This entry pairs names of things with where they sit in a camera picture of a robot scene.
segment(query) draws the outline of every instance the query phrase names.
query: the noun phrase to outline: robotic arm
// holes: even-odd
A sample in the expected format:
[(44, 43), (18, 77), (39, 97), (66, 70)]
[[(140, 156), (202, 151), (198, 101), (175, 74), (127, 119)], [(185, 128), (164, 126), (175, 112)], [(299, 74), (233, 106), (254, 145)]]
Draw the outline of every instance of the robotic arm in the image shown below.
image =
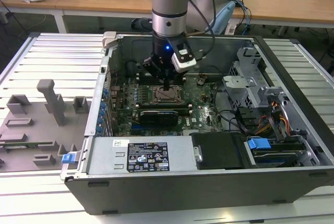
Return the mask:
[(188, 2), (152, 0), (153, 51), (143, 66), (153, 77), (163, 80), (166, 90), (170, 81), (182, 77), (196, 65), (185, 34)]

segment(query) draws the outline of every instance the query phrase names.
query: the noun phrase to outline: floor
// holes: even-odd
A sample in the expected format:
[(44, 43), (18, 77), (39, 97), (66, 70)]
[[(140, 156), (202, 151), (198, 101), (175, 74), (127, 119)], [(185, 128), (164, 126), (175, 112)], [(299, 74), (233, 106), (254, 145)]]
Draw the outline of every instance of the floor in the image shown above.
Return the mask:
[[(54, 17), (51, 15), (39, 14), (15, 14), (22, 26), (26, 29), (31, 28), (28, 32), (58, 32)], [(131, 29), (131, 19), (128, 18), (103, 18), (104, 29), (99, 28), (97, 17), (84, 16), (66, 16), (65, 20), (68, 24), (70, 33), (103, 33), (103, 31), (129, 32)], [(13, 16), (9, 16), (9, 23), (0, 25), (0, 71), (2, 71), (11, 58), (15, 55), (24, 40), (27, 38), (26, 33), (18, 24)], [(311, 55), (320, 60), (329, 47), (329, 42), (334, 40), (334, 31), (328, 30), (329, 36), (325, 29), (307, 29), (300, 28), (299, 32), (295, 32), (294, 28), (288, 28), (287, 32), (282, 36), (277, 36), (277, 32), (273, 33), (275, 26), (252, 25), (248, 35), (260, 35), (263, 38), (286, 38), (298, 39), (299, 42), (311, 53)], [(237, 29), (236, 34), (241, 34), (244, 25)], [(332, 58), (326, 54), (321, 64), (328, 69)]]

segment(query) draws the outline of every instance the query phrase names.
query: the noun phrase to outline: aluminum extrusion table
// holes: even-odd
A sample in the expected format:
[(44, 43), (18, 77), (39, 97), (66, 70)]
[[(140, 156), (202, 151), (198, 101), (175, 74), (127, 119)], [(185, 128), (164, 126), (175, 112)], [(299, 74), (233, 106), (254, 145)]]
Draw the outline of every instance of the aluminum extrusion table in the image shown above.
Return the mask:
[[(12, 94), (44, 101), (36, 84), (55, 80), (64, 100), (93, 96), (102, 56), (100, 34), (42, 33), (28, 38), (0, 76), (0, 119)], [(334, 81), (298, 43), (267, 39), (283, 66), (334, 131)], [(0, 223), (333, 223), (334, 187), (320, 187), (293, 204), (91, 216), (59, 177), (60, 170), (0, 173)]]

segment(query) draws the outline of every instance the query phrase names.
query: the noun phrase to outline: motherboard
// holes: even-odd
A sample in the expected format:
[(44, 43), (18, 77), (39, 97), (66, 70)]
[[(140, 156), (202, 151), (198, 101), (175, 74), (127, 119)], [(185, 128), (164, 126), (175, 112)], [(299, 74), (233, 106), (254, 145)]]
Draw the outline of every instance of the motherboard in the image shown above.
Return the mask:
[(214, 112), (215, 82), (186, 77), (165, 89), (134, 78), (114, 78), (110, 85), (113, 136), (180, 136), (221, 132)]

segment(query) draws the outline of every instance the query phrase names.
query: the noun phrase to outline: desk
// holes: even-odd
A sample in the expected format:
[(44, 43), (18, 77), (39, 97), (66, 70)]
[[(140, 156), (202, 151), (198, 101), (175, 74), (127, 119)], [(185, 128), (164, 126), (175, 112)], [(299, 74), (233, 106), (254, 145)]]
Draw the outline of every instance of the desk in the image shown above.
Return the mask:
[[(244, 0), (255, 25), (334, 28), (334, 0)], [(236, 8), (230, 27), (243, 17)]]
[[(51, 14), (58, 30), (66, 33), (64, 15), (142, 18), (151, 17), (150, 0), (45, 0), (24, 3), (20, 0), (2, 0), (15, 13)], [(252, 11), (252, 24), (334, 28), (334, 0), (245, 0)], [(0, 5), (0, 12), (6, 9)], [(242, 18), (237, 8), (229, 27)]]

